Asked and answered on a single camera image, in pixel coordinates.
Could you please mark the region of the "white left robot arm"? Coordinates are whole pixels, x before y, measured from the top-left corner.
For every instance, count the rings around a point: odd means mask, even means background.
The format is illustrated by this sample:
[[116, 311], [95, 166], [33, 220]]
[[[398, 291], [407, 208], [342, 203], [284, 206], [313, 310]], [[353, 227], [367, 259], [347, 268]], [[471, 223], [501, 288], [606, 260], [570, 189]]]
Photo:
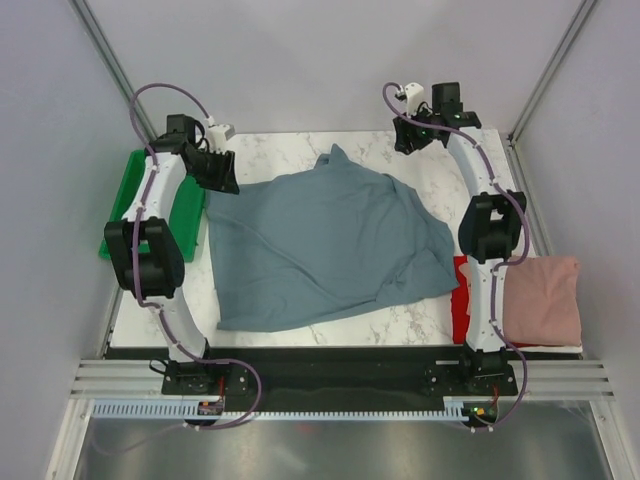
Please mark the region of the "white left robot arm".
[[183, 254], [168, 218], [183, 181], [237, 195], [232, 129], [191, 116], [168, 116], [166, 131], [145, 149], [145, 170], [122, 217], [104, 227], [119, 286], [152, 311], [168, 345], [161, 371], [165, 395], [222, 395], [227, 369], [209, 361], [209, 342], [196, 326], [183, 292]]

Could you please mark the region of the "blue grey t shirt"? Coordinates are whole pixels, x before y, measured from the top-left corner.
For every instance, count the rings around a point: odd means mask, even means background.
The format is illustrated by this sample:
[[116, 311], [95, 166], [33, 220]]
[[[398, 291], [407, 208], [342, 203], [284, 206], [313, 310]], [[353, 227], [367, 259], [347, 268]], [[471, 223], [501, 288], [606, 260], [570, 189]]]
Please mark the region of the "blue grey t shirt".
[[310, 170], [210, 193], [206, 215], [222, 330], [292, 330], [458, 285], [448, 225], [338, 146]]

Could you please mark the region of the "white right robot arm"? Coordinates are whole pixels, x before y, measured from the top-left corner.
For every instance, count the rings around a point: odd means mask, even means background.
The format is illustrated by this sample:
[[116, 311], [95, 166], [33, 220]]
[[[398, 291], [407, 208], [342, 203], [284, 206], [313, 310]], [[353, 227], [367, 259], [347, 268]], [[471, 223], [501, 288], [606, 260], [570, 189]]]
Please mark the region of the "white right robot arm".
[[503, 188], [481, 145], [479, 117], [463, 107], [456, 82], [425, 90], [418, 83], [383, 88], [394, 112], [396, 151], [409, 155], [434, 141], [455, 160], [470, 195], [458, 228], [458, 244], [467, 258], [470, 280], [469, 326], [455, 365], [443, 368], [445, 389], [480, 396], [518, 393], [508, 355], [512, 348], [503, 332], [504, 287], [509, 267], [522, 263], [512, 255], [518, 245], [530, 245], [523, 193]]

